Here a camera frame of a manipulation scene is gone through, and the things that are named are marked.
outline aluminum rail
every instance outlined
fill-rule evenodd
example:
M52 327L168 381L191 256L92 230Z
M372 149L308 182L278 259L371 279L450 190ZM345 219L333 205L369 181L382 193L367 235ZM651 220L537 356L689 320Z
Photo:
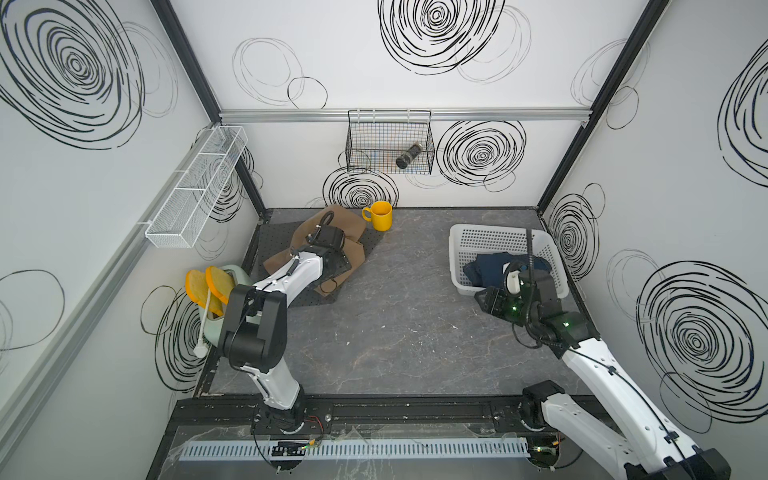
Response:
M348 113L376 111L377 121L407 121L408 111L431 111L432 121L530 121L576 120L588 121L592 112L586 107L539 107L539 108L324 108L313 110L289 110L264 108L259 110L222 110L223 124L255 124L265 122L319 122L348 120Z

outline brown cloth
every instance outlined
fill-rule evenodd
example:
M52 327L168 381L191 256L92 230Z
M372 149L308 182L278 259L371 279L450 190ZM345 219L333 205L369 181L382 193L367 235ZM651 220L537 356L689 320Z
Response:
M349 263L352 265L352 268L342 273L341 275L335 276L330 280L326 280L320 284L320 286L315 288L315 291L322 296L330 295L336 288L339 287L339 285L344 283L344 280L352 275L352 272L357 270L358 266L362 265L362 263L366 261L366 254L362 249L362 244L357 241L360 240L362 233L366 231L366 221L363 220L359 215L355 215L340 205L331 205L314 215L306 222L299 225L299 228L293 232L293 237L290 241L290 248L287 248L280 253L276 253L267 260L264 260L264 269L269 273L269 275L272 275L278 271L280 267L288 263L291 258L291 248L298 248L302 245L306 245L306 236L315 231L317 224L320 222L320 218L322 218L323 215L328 211L333 212L333 220L331 220L331 225L344 230L344 237L346 237L346 239L344 240L343 250L347 259L349 259Z

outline white cable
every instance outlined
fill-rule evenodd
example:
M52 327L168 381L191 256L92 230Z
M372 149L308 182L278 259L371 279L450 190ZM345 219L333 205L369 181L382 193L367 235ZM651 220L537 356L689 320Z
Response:
M204 359L208 355L208 345L203 341L203 328L205 327L205 320L208 318L208 307L210 306L210 290L208 290L208 298L205 300L205 310L203 310L203 319L200 321L200 332L197 334L197 345L194 346L192 352L198 359Z

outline white wire basket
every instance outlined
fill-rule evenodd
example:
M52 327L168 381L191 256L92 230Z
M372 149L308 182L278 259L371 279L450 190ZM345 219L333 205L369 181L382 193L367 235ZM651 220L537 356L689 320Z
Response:
M144 234L158 248L192 248L248 141L242 127L214 127Z

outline yellow mug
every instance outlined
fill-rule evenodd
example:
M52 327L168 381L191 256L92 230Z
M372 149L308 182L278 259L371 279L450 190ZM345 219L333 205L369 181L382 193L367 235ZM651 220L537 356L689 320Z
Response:
M362 218L373 223L373 228L379 232L386 232L392 227L392 205L389 202L375 202L370 208L362 209Z

